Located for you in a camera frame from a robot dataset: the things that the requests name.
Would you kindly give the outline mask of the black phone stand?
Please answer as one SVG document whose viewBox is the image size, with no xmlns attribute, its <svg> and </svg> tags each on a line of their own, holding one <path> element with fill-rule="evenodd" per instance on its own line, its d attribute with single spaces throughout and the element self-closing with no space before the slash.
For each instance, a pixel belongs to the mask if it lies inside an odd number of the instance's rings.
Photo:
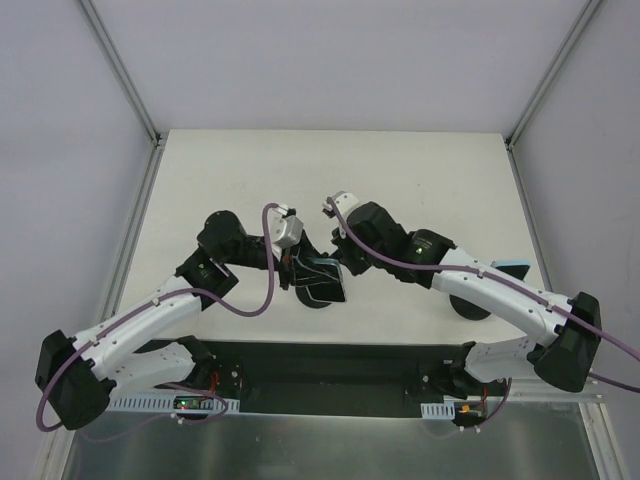
<svg viewBox="0 0 640 480">
<path fill-rule="evenodd" d="M 449 302 L 453 310 L 466 320 L 481 321 L 491 315 L 489 311 L 454 295 L 449 296 Z"/>
<path fill-rule="evenodd" d="M 305 307 L 311 308 L 311 309 L 323 309 L 323 308 L 327 308 L 331 305 L 330 302 L 326 302 L 326 301 L 318 301 L 315 300 L 313 298 L 311 298 L 308 295 L 308 292 L 306 290 L 296 290 L 296 297 L 299 300 L 299 302 L 304 305 Z"/>
</svg>

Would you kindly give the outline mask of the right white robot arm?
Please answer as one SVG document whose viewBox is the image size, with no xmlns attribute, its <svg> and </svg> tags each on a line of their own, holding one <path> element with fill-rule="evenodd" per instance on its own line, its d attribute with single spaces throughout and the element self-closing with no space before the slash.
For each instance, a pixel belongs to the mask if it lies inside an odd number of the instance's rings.
<svg viewBox="0 0 640 480">
<path fill-rule="evenodd" d="M 529 375 L 566 392 L 583 390 L 600 345 L 595 297 L 534 288 L 514 276 L 510 264 L 486 265 L 431 230 L 407 232 L 380 205 L 350 193 L 327 198 L 323 212 L 339 224 L 332 243 L 352 275 L 384 270 L 400 282 L 448 295 L 464 318 L 495 315 L 522 332 L 512 340 L 463 344 L 450 369 L 455 395 Z"/>
</svg>

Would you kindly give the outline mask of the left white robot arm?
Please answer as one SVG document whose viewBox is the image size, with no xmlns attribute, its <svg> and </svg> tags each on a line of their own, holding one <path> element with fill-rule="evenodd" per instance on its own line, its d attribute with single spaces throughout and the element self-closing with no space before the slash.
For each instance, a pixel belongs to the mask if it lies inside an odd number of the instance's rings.
<svg viewBox="0 0 640 480">
<path fill-rule="evenodd" d="M 80 429 L 110 402 L 157 385 L 191 390 L 210 384 L 212 355 L 194 337 L 165 350 L 138 350 L 172 325 L 219 305 L 241 318 L 255 318 L 271 306 L 277 288 L 305 288 L 333 280 L 326 255 L 311 243 L 292 208 L 270 203 L 261 214 L 263 233 L 246 233 L 231 211 L 211 214 L 196 237 L 195 251 L 146 299 L 72 336 L 56 330 L 42 342 L 35 382 L 41 391 L 36 425 L 42 432 Z M 237 285 L 231 266 L 263 270 L 263 303 L 246 310 L 226 301 Z"/>
</svg>

